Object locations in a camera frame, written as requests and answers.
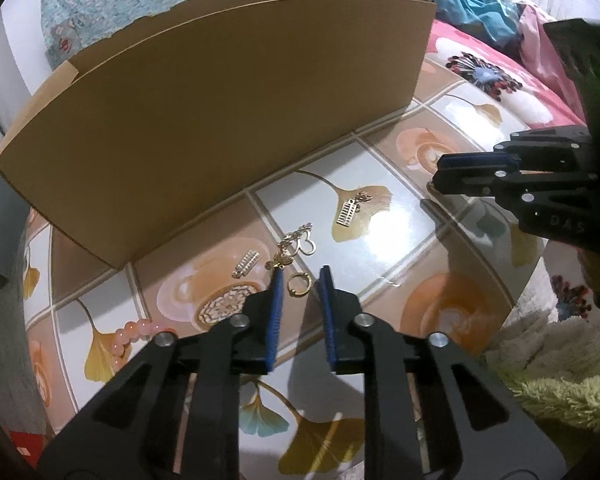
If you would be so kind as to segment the green fuzzy sleeve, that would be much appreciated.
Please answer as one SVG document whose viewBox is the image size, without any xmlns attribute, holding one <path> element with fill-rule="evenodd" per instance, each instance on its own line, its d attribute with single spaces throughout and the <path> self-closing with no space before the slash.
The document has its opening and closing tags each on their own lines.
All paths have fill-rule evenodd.
<svg viewBox="0 0 600 480">
<path fill-rule="evenodd" d="M 516 308 L 482 359 L 532 418 L 600 433 L 600 320 Z"/>
</svg>

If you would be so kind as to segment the gold round filigree brooch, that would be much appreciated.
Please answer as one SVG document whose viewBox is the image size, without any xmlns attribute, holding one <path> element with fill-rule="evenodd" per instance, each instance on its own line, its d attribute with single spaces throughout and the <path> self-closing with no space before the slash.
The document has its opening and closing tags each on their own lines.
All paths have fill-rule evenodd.
<svg viewBox="0 0 600 480">
<path fill-rule="evenodd" d="M 205 330 L 239 313 L 248 296 L 259 291 L 256 284 L 240 282 L 215 292 L 196 311 L 193 320 Z"/>
</svg>

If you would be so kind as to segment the rhinestone bar hair clip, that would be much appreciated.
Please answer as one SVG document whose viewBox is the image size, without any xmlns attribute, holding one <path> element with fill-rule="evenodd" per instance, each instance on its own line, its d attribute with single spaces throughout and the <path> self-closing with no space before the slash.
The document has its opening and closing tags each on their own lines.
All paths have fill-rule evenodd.
<svg viewBox="0 0 600 480">
<path fill-rule="evenodd" d="M 240 258 L 238 263 L 236 263 L 234 271 L 232 272 L 232 278 L 236 278 L 236 280 L 238 280 L 238 278 L 244 278 L 251 272 L 260 258 L 260 252 L 257 252 L 255 249 L 249 249 L 248 252 Z"/>
</svg>

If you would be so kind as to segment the ginkgo patterned tablecloth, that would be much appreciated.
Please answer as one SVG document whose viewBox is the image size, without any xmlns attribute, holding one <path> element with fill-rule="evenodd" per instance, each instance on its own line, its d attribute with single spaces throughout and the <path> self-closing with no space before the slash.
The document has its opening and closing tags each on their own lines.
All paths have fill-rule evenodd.
<svg viewBox="0 0 600 480">
<path fill-rule="evenodd" d="M 33 218 L 24 318 L 45 479 L 544 479 L 560 461 L 475 362 L 543 250 L 447 154 L 543 109 L 430 53 L 415 99 L 109 270 Z M 530 114 L 522 111 L 530 106 Z"/>
</svg>

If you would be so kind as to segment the brown cardboard box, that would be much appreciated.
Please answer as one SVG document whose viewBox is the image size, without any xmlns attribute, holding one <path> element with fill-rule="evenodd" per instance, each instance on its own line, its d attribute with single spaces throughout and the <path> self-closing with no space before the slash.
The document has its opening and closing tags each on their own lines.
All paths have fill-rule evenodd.
<svg viewBox="0 0 600 480">
<path fill-rule="evenodd" d="M 188 0 L 63 62 L 0 174 L 118 268 L 414 96 L 432 0 Z"/>
</svg>

